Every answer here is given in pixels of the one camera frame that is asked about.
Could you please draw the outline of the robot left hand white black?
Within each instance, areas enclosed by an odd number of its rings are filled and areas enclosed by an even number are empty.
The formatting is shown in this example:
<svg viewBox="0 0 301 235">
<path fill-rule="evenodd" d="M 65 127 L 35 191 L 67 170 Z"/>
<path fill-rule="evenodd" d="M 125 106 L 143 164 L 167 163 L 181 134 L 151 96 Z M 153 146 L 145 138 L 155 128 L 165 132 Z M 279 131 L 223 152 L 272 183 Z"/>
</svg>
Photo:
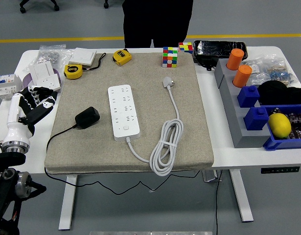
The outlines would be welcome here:
<svg viewBox="0 0 301 235">
<path fill-rule="evenodd" d="M 57 95 L 56 91 L 39 86 L 28 86 L 15 93 L 7 119 L 8 134 L 3 144 L 19 141 L 30 145 L 29 139 L 34 135 L 34 125 L 53 110 Z"/>
</svg>

